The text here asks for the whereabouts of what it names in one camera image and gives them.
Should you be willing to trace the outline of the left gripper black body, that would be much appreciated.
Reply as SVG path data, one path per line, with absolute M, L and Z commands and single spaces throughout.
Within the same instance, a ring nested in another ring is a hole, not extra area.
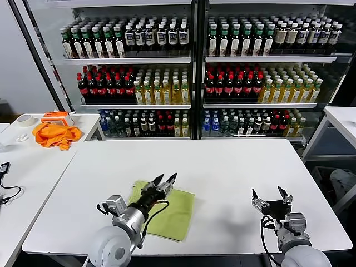
M 140 198 L 136 201 L 136 208 L 141 212 L 149 212 L 154 204 L 165 199 L 165 193 L 159 190 L 143 190 Z

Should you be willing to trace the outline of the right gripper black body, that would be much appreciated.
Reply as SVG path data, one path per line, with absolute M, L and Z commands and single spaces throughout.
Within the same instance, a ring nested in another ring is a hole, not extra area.
M 267 201 L 270 204 L 267 214 L 273 219 L 284 220 L 285 216 L 291 212 L 291 206 L 284 205 L 282 200 Z

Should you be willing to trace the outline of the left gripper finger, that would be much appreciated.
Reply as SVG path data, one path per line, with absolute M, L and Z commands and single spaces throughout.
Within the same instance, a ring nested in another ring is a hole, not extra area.
M 173 184 L 176 181 L 177 173 L 171 175 L 165 182 L 159 186 L 159 192 L 162 197 L 167 197 L 173 190 Z
M 158 188 L 163 176 L 164 176 L 164 174 L 161 174 L 158 177 L 154 178 L 152 181 L 145 184 L 145 186 L 142 188 L 141 192 L 146 192 L 146 191 L 149 191 L 150 189 L 156 190 Z

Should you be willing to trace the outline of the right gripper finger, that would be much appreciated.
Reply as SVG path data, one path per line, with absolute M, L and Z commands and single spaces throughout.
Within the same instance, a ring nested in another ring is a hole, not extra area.
M 283 204 L 291 206 L 291 203 L 293 201 L 293 196 L 289 195 L 282 187 L 278 186 L 278 190 L 282 196 L 283 199 Z
M 267 214 L 269 211 L 270 204 L 263 199 L 259 198 L 256 191 L 252 189 L 252 205 L 262 214 Z

